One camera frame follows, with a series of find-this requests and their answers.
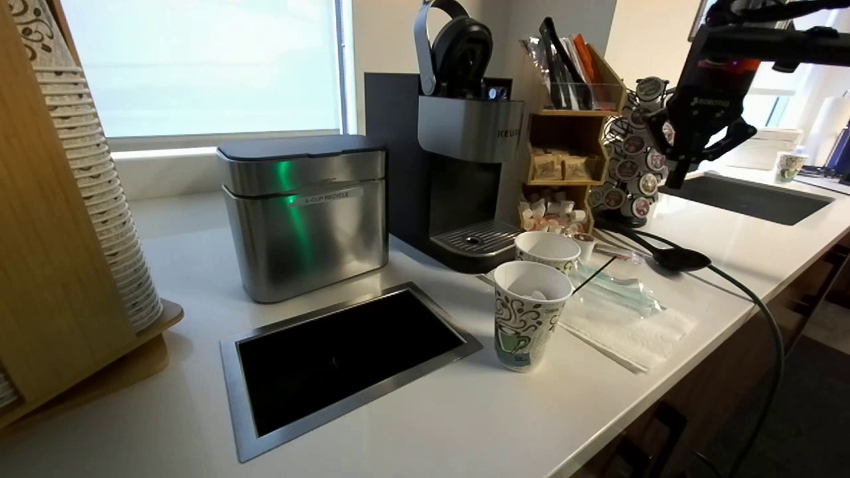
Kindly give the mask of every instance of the white cup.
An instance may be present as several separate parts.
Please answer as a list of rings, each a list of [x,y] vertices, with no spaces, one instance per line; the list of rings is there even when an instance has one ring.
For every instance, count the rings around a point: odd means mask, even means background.
[[[581,245],[554,230],[523,230],[512,245],[519,261],[537,261],[562,273],[576,269],[581,257]]]
[[[775,180],[775,184],[791,184],[791,180],[798,179],[798,172],[803,169],[804,161],[807,161],[807,156],[800,155],[800,151],[782,151],[782,155],[775,155],[772,180]]]
[[[507,370],[533,370],[544,358],[550,334],[574,284],[554,269],[533,261],[509,261],[495,269],[495,347]]]
[[[580,264],[589,264],[593,250],[594,250],[594,240],[593,237],[576,237],[576,245],[581,248]]]

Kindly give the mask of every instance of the countertop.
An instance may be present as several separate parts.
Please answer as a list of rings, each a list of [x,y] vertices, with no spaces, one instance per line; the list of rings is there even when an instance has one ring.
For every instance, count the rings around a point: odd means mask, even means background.
[[[278,305],[254,305],[242,292],[218,195],[147,200],[129,211],[160,294],[187,311],[164,333],[169,365],[143,383],[0,440],[0,476],[572,476],[754,311],[710,272],[667,280],[639,269],[639,282],[694,323],[658,367],[632,371],[558,329],[543,370],[519,374],[501,370],[492,351],[492,286],[404,242],[391,242],[391,261],[377,273]],[[798,226],[662,197],[645,230],[706,252],[760,297],[772,297],[848,226],[848,197]],[[238,465],[218,345],[399,282],[426,290],[483,347]],[[404,326],[391,334],[415,341]]]

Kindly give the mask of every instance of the drip tray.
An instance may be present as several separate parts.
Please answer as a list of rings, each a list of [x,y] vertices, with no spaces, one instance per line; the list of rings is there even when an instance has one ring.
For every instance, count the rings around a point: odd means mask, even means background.
[[[415,284],[220,342],[238,462],[481,345]]]
[[[496,257],[512,250],[512,228],[500,224],[475,224],[467,228],[431,237],[432,245],[463,257]]]

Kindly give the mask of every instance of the metal box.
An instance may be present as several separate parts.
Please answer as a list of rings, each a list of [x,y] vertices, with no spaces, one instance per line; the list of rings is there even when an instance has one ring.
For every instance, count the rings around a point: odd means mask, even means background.
[[[384,148],[363,135],[218,147],[242,286],[278,303],[387,257]]]

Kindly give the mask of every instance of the black coffee maker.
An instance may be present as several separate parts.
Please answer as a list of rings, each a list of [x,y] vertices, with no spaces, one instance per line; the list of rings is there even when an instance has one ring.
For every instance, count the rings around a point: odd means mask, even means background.
[[[419,74],[363,76],[367,134],[387,148],[387,230],[456,272],[512,254],[515,226],[496,220],[504,165],[519,155],[523,103],[509,79],[483,76],[492,34],[459,2],[428,41],[415,21]]]

